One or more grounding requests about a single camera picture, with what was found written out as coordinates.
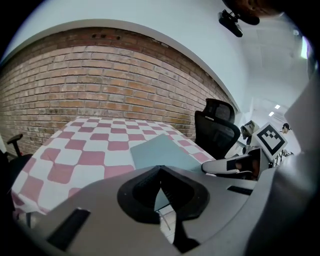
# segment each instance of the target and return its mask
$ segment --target brick wall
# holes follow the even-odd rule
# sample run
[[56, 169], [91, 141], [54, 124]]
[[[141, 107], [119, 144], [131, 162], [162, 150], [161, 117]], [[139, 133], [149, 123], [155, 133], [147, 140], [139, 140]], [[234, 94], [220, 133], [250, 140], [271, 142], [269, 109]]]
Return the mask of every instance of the brick wall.
[[23, 133], [34, 153], [77, 116], [163, 121], [195, 137], [206, 98], [231, 102], [192, 60], [147, 36], [111, 28], [47, 36], [13, 56], [0, 73], [0, 134]]

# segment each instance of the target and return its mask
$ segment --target pink and white checkered cloth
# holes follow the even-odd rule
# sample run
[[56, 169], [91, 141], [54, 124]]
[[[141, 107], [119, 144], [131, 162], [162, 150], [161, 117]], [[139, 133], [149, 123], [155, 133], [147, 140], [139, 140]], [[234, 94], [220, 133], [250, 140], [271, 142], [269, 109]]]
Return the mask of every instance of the pink and white checkered cloth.
[[165, 134], [199, 163], [213, 157], [170, 124], [108, 117], [78, 117], [49, 138], [12, 187], [16, 209], [46, 214], [81, 188], [131, 172], [130, 148]]

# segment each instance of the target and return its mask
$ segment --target mesh chair back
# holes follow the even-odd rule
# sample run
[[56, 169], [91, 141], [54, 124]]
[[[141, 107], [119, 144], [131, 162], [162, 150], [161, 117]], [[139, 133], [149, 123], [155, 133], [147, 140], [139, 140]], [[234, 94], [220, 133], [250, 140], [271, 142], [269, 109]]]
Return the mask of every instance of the mesh chair back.
[[213, 156], [216, 160], [223, 159], [240, 136], [239, 128], [220, 118], [207, 118], [201, 111], [196, 111], [195, 143]]
[[230, 123], [235, 122], [235, 110], [229, 103], [214, 98], [207, 98], [205, 101], [206, 106], [203, 113], [207, 117], [220, 118]]

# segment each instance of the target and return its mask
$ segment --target black office chair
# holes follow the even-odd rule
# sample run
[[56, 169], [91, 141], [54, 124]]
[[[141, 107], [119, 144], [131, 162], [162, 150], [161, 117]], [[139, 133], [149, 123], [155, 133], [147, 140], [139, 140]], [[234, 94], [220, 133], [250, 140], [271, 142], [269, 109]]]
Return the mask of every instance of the black office chair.
[[[23, 137], [22, 134], [18, 134], [7, 141], [7, 144], [13, 144], [17, 157], [9, 161], [8, 154], [3, 153], [0, 150], [0, 165], [2, 172], [2, 195], [4, 196], [4, 211], [7, 214], [11, 214], [15, 211], [15, 205], [11, 195], [11, 189], [14, 185], [21, 170], [25, 167], [32, 154], [22, 155], [19, 147], [18, 140]], [[26, 215], [27, 225], [30, 227], [31, 215]]]
[[240, 137], [239, 128], [228, 121], [210, 118], [201, 111], [194, 114], [195, 143], [213, 156], [223, 159]]
[[235, 110], [229, 103], [214, 98], [207, 98], [205, 101], [203, 113], [207, 117], [220, 118], [232, 124], [235, 122]]

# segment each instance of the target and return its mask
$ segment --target ceiling light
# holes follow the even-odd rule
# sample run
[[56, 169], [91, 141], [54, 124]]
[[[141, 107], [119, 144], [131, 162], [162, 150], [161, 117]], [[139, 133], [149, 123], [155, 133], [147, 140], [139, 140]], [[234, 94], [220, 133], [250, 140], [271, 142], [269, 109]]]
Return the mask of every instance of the ceiling light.
[[307, 39], [303, 36], [302, 37], [302, 48], [301, 48], [301, 57], [307, 59], [307, 52], [308, 52], [308, 44]]

